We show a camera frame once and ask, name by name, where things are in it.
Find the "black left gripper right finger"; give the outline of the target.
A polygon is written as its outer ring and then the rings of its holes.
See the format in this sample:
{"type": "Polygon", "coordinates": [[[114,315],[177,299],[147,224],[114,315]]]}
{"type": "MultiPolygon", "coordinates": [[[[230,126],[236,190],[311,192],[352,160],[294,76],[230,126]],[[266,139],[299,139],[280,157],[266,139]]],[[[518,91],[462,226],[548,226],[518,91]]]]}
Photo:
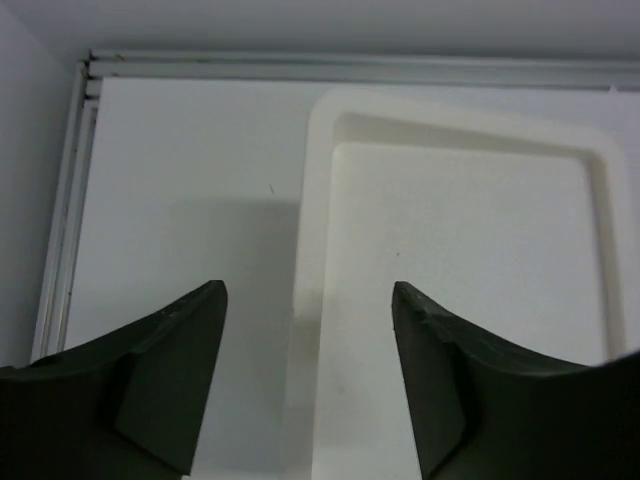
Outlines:
{"type": "Polygon", "coordinates": [[[635,479],[639,356],[585,366],[512,343],[412,284],[393,330],[425,479],[635,479]]]}

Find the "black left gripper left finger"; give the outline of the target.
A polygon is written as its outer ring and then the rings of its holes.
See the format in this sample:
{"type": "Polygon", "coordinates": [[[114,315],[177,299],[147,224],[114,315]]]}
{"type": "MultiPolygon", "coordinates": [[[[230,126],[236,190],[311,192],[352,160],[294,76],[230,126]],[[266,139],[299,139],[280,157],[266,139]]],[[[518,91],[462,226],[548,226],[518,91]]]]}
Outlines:
{"type": "Polygon", "coordinates": [[[193,468],[228,294],[209,281],[77,347],[1,370],[5,479],[180,479],[193,468]]]}

